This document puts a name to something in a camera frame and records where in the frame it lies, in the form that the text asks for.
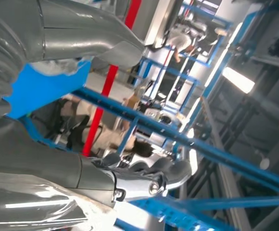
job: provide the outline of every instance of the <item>gray pipe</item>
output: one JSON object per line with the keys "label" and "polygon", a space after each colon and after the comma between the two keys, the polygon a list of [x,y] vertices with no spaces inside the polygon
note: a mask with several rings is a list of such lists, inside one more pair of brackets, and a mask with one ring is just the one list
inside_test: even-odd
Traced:
{"label": "gray pipe", "polygon": [[130,67],[144,46],[114,15],[69,0],[0,0],[0,118],[2,100],[27,62],[96,56]]}

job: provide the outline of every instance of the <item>bolt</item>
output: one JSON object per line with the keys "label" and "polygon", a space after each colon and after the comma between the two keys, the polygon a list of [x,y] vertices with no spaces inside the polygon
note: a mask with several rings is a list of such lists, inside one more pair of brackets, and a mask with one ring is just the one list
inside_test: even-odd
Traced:
{"label": "bolt", "polygon": [[152,183],[149,187],[149,193],[152,195],[157,194],[158,190],[159,190],[159,186],[155,182]]}
{"label": "bolt", "polygon": [[121,198],[122,197],[122,192],[116,190],[115,191],[114,196],[115,198]]}

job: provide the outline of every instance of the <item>red pole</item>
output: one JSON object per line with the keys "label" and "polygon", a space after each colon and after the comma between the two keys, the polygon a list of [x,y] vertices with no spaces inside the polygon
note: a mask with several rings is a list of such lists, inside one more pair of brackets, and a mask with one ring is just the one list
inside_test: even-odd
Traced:
{"label": "red pole", "polygon": [[[134,24],[135,19],[136,18],[137,12],[140,9],[142,0],[132,0],[130,5],[130,9],[128,14],[126,17],[125,24],[128,28],[131,29]],[[106,76],[106,82],[104,83],[103,89],[102,90],[102,95],[109,96],[109,92],[114,83],[115,76],[116,76],[118,67],[111,65],[108,75]],[[97,131],[98,130],[98,126],[103,115],[103,110],[101,108],[97,108],[94,117],[92,121],[92,124],[90,128],[88,136],[84,145],[83,154],[84,156],[90,156],[91,149],[93,146],[94,137],[96,136]]]}

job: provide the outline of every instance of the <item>dark hair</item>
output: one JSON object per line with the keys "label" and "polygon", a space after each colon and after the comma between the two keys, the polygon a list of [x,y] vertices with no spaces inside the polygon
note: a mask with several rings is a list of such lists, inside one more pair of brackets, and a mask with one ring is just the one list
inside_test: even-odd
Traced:
{"label": "dark hair", "polygon": [[134,146],[132,148],[132,152],[142,157],[150,157],[152,155],[153,148],[147,142],[138,141],[136,139],[134,141]]}

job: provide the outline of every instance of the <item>steel beam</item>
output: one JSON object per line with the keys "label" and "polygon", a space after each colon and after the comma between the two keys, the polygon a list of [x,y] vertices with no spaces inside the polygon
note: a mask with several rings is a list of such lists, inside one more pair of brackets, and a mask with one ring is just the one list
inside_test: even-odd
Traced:
{"label": "steel beam", "polygon": [[279,57],[270,55],[254,55],[252,56],[251,59],[257,62],[279,67]]}
{"label": "steel beam", "polygon": [[[203,103],[203,110],[206,112],[210,124],[212,128],[212,135],[213,136],[216,147],[224,151],[224,146],[219,135],[216,125],[210,109],[210,106],[206,98],[201,98]],[[227,198],[240,197],[238,187],[231,170],[228,167],[219,166],[222,182],[223,183],[225,195]],[[243,208],[231,208],[231,218],[234,227],[243,231],[251,230],[250,221]]]}

